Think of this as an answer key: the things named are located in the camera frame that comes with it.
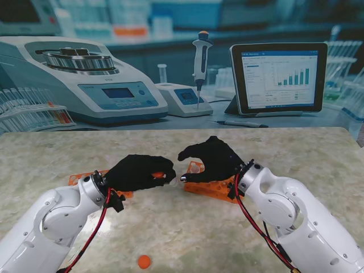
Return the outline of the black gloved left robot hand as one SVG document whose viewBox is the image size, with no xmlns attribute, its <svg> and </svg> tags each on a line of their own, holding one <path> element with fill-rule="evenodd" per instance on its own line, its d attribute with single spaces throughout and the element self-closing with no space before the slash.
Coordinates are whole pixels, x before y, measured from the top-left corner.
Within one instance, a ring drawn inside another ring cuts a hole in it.
<svg viewBox="0 0 364 273">
<path fill-rule="evenodd" d="M 127 155 L 104 176 L 116 191 L 135 192 L 162 187 L 176 177 L 173 163 L 162 156 Z"/>
</svg>

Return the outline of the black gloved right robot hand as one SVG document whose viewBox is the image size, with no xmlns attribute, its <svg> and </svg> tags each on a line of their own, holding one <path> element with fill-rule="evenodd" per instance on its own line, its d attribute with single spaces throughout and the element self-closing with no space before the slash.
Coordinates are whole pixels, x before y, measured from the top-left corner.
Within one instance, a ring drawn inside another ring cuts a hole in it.
<svg viewBox="0 0 364 273">
<path fill-rule="evenodd" d="M 222 181 L 236 175 L 244 166 L 244 161 L 217 136 L 210 136 L 205 142 L 193 144 L 178 155 L 178 161 L 188 158 L 200 159 L 205 169 L 200 173 L 185 173 L 182 182 L 208 183 Z"/>
</svg>

